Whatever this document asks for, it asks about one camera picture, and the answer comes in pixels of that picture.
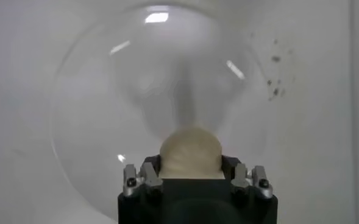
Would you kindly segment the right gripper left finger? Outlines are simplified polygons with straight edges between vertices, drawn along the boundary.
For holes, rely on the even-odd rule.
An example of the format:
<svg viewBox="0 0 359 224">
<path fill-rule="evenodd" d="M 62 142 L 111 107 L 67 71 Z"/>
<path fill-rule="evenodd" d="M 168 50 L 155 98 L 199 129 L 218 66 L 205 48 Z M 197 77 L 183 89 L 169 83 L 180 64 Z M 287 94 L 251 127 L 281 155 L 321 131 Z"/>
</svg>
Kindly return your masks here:
<svg viewBox="0 0 359 224">
<path fill-rule="evenodd" d="M 123 169 L 123 196 L 136 197 L 141 188 L 150 197 L 159 197 L 163 193 L 163 180 L 159 177 L 161 168 L 160 155 L 145 158 L 137 172 L 133 164 L 127 164 Z"/>
</svg>

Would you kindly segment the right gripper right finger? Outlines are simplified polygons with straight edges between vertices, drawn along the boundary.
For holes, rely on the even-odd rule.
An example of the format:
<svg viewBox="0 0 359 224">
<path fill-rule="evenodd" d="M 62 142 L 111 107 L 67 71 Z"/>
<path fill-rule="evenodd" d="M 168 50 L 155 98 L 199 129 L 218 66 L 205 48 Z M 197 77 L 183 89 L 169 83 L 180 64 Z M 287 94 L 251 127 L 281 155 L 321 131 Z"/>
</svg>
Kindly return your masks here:
<svg viewBox="0 0 359 224">
<path fill-rule="evenodd" d="M 230 182 L 233 195 L 248 198 L 254 193 L 257 198 L 273 197 L 273 186 L 264 166 L 255 166 L 249 170 L 238 158 L 223 155 L 221 170 L 224 178 Z"/>
</svg>

